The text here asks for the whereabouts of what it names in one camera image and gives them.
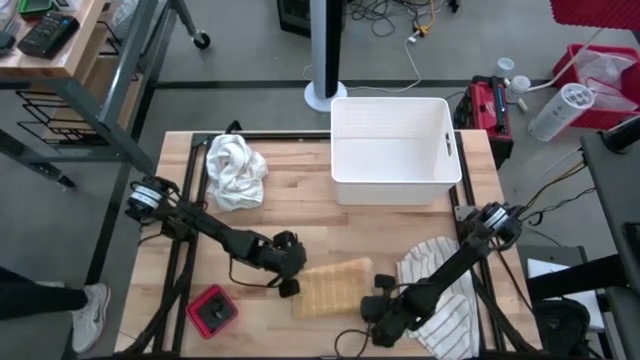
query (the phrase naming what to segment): bin handle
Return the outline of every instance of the bin handle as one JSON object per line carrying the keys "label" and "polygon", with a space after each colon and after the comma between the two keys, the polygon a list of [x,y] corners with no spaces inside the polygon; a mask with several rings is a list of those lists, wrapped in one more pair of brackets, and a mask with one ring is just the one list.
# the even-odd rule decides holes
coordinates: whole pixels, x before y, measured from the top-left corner
{"label": "bin handle", "polygon": [[452,156],[453,151],[451,150],[451,136],[449,135],[449,132],[444,134],[444,143],[447,145],[447,152],[449,153],[449,156]]}

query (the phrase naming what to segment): white towel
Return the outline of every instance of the white towel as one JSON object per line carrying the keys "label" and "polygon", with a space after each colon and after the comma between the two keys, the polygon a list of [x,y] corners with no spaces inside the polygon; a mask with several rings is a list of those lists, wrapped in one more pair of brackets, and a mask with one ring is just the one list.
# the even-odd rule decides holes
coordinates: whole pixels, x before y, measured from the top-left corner
{"label": "white towel", "polygon": [[207,153],[207,172],[211,184],[207,191],[220,209],[251,209],[262,204],[267,162],[251,150],[240,135],[220,135]]}
{"label": "white towel", "polygon": [[[400,283],[428,278],[457,250],[458,243],[444,236],[416,245],[397,264]],[[478,356],[480,350],[478,321],[478,304],[467,271],[442,294],[433,317],[407,333],[440,360],[466,359]]]}

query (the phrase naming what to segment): white plastic bin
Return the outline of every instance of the white plastic bin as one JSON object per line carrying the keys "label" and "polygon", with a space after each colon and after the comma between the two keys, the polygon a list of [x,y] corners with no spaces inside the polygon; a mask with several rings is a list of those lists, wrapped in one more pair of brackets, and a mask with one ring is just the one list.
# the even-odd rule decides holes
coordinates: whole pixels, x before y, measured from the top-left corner
{"label": "white plastic bin", "polygon": [[342,205],[428,205],[462,176],[441,98],[331,103],[331,176]]}

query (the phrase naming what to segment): concrete floor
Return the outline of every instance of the concrete floor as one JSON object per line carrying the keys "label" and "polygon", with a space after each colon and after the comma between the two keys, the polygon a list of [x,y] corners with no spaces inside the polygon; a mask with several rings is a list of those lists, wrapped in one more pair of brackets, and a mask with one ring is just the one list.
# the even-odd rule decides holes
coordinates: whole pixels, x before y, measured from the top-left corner
{"label": "concrete floor", "polygon": [[[310,63],[309,40],[284,33],[278,27],[275,1],[191,0],[188,6],[197,26],[213,43],[198,52],[180,23],[176,25],[162,80],[299,80]],[[368,21],[348,20],[343,34],[342,79],[414,79],[403,51],[409,35],[406,15],[392,20],[396,32],[386,38],[370,33]],[[496,60],[511,57],[516,73],[542,79],[564,53],[566,45],[588,38],[594,29],[561,26],[553,22],[546,1],[466,1],[464,11],[438,14],[431,34],[411,46],[423,79],[470,79],[490,74]],[[638,47],[628,31],[605,31],[598,43]],[[413,89],[396,96],[444,97],[459,88]],[[544,183],[578,161],[573,154],[540,178],[559,159],[578,147],[581,134],[570,129],[548,144],[528,136],[529,119],[554,94],[544,90],[526,97],[528,114],[511,109],[516,142],[512,158],[500,170],[505,197],[522,203]],[[354,91],[352,96],[384,96],[375,91]],[[451,100],[451,106],[457,104]],[[27,119],[19,99],[0,93],[3,129],[42,151],[42,143],[15,126]],[[140,145],[157,159],[166,131],[221,130],[232,120],[245,129],[328,129],[329,116],[310,110],[300,89],[234,91],[157,91],[149,110]],[[79,186],[61,192],[53,183],[35,176],[14,162],[0,158],[0,264],[37,280],[64,280],[80,287],[85,281],[118,166],[114,164],[62,164]],[[139,174],[132,171],[131,179]],[[587,171],[546,192],[538,204],[572,197],[592,186]],[[604,216],[592,194],[545,218],[538,227],[564,245],[584,245],[589,258],[615,252]],[[113,289],[107,325],[95,348],[87,354],[111,353],[122,315],[136,254],[137,226],[120,216],[109,250],[102,281]],[[523,244],[545,244],[542,237],[526,233]],[[0,323],[0,358],[59,359],[65,347],[70,316],[49,314]]]}

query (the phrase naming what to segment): red bin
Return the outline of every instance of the red bin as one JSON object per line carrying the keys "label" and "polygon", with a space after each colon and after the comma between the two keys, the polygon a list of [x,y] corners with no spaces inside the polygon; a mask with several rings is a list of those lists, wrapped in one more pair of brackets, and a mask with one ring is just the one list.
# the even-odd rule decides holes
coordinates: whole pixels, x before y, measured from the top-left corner
{"label": "red bin", "polygon": [[562,25],[640,30],[638,0],[551,0],[551,10]]}
{"label": "red bin", "polygon": [[[564,68],[567,62],[569,62],[569,60],[573,58],[575,53],[577,53],[581,47],[582,44],[571,44],[567,47],[567,52],[560,59],[560,61],[558,61],[556,66],[553,67],[554,76],[558,74],[560,70],[562,70],[562,68]],[[622,73],[621,92],[622,95],[624,95],[629,100],[640,104],[640,55],[638,54],[638,52],[635,49],[628,47],[604,45],[591,45],[587,49],[601,53],[624,54],[627,56],[631,56],[639,61]],[[567,71],[558,79],[558,81],[556,81],[554,85],[557,88],[561,88],[564,84],[571,82],[581,83],[581,81],[578,79],[578,71],[575,65],[572,65],[569,69],[567,69]],[[621,121],[636,115],[640,115],[640,109],[636,109],[635,111],[616,111],[592,107],[591,109],[585,111],[584,114],[580,115],[580,117],[578,117],[573,123],[571,123],[571,126],[607,130],[618,125]]]}

